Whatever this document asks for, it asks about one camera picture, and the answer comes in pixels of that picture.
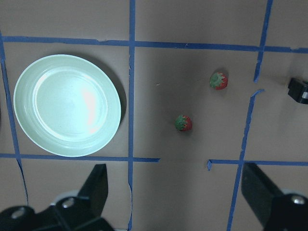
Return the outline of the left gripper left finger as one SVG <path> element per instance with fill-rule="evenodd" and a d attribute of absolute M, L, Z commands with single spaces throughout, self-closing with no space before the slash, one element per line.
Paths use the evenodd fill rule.
<path fill-rule="evenodd" d="M 96 164 L 76 196 L 58 200 L 42 212 L 13 206 L 0 213 L 2 231 L 111 231 L 102 218 L 108 196 L 106 164 Z"/>

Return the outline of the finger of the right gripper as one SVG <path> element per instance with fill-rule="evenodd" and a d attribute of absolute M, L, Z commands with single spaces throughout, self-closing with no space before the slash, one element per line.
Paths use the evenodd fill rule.
<path fill-rule="evenodd" d="M 308 103 L 308 82 L 306 80 L 291 78 L 288 84 L 288 95 L 298 103 Z"/>

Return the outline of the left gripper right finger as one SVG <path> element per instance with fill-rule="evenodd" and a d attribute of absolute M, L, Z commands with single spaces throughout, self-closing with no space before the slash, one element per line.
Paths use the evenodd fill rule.
<path fill-rule="evenodd" d="M 255 163 L 244 163 L 241 192 L 264 231 L 306 231 L 308 198 L 281 190 Z"/>

